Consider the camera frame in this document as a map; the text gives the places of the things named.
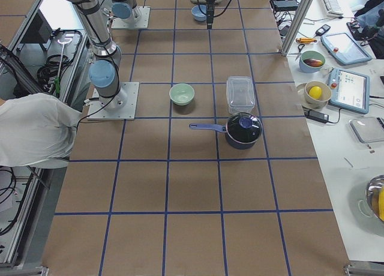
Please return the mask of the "black monitor on left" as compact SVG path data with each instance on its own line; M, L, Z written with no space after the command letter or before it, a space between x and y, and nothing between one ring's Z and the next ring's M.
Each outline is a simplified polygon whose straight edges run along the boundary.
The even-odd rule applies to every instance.
M53 29L47 19L41 10L38 10L20 43L38 44L43 51L47 51L50 46L52 32Z

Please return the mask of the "black remote device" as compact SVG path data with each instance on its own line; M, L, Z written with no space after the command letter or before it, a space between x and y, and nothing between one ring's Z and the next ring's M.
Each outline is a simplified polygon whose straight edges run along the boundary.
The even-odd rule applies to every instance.
M330 30L330 28L331 27L329 25L321 26L315 31L315 36L319 36L319 37L323 36L325 33L327 33Z

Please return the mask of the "black power adapter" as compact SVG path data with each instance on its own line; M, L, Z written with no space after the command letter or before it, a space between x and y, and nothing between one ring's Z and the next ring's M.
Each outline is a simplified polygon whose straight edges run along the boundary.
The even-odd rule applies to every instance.
M326 124L329 122L329 115L328 114L318 112L315 110L311 110L311 109L307 110L304 112L304 115L307 119L314 120L316 122L320 122L323 124Z

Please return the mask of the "orange handled tool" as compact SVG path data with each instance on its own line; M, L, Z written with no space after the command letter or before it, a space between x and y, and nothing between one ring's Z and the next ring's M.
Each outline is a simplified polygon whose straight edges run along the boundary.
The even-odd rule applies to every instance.
M310 44L310 43L317 42L315 38L307 38L307 37L296 38L295 41L299 44Z

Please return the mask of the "blue saucepan with glass lid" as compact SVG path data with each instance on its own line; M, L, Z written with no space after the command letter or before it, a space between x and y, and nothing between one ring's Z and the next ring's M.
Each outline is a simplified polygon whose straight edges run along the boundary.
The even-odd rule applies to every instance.
M262 135L263 127L258 117L247 113L232 114L224 125L219 124L189 124L194 130L214 130L224 133L227 143L235 149L249 149Z

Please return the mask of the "beige bowl with lemon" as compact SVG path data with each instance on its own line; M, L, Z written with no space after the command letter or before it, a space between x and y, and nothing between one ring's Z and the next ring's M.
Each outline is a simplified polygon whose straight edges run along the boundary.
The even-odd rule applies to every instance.
M319 81L302 83L296 87L296 90L301 105L308 109L325 107L332 96L329 86Z

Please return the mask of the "steel bowl with banana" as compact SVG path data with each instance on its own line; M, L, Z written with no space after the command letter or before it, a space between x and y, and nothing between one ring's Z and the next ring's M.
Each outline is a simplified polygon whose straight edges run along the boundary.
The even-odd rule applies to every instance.
M372 178L365 188L365 198L358 201L360 213L383 223L383 175Z

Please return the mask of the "teach pendant tablet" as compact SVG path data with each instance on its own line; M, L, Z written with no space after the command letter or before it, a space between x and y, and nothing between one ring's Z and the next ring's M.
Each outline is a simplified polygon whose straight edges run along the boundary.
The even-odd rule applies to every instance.
M349 34L324 34L321 43L341 65L352 65L372 60L367 53Z
M328 86L331 89L330 105L363 115L369 112L369 76L334 68L329 75Z

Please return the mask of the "green bowl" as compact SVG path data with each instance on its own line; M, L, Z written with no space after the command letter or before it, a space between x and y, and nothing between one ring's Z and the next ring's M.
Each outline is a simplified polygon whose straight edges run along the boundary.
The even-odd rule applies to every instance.
M185 106L192 102L195 96L194 88L186 83L175 84L169 91L171 101L179 106Z

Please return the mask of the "aluminium frame post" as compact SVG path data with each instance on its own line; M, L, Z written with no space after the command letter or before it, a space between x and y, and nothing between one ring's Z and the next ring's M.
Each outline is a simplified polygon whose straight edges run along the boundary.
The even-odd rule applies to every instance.
M301 27L301 24L307 14L308 9L310 8L310 5L313 0L301 0L298 5L298 9L295 13L295 16L292 20L292 23L290 25L290 29L283 41L283 45L281 47L281 55L287 56L288 52L290 50L290 47L293 44L293 41L298 34L298 31Z

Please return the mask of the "white handled brush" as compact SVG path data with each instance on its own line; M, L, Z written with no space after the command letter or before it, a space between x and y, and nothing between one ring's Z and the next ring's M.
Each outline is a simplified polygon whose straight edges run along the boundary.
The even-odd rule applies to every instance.
M60 59L59 59L59 67L58 67L58 72L57 75L54 79L54 84L55 84L55 93L56 96L59 97L60 95L60 75L61 75L61 68L62 68L62 62L63 62L63 57L64 57L64 48L67 44L71 43L73 40L74 34L69 33L65 34L65 37L63 40L57 40L57 42L61 45L61 54L60 54Z

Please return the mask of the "upper teach pendant tablet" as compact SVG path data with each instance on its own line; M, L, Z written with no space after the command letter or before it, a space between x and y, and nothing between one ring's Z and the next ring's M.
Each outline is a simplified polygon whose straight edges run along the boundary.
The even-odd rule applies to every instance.
M324 34L321 43L341 65L352 65L372 60L367 53L349 34Z

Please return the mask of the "blue bowl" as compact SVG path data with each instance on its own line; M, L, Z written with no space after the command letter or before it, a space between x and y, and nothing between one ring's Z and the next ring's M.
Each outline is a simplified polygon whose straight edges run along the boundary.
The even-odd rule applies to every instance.
M205 5L195 5L191 9L191 13L195 21L204 22L206 21L206 6Z

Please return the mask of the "scissors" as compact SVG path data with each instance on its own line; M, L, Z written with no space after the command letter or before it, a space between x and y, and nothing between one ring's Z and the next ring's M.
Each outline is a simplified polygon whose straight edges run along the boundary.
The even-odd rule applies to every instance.
M301 43L298 45L298 52L297 52L296 59L299 59L301 57L304 47L305 47L304 43Z

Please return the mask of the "clear plastic lidded container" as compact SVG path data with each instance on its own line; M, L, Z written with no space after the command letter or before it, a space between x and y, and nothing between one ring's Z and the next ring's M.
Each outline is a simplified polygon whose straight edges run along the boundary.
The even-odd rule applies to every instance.
M255 107L253 82L247 76L230 76L226 82L226 98L230 114L251 113Z

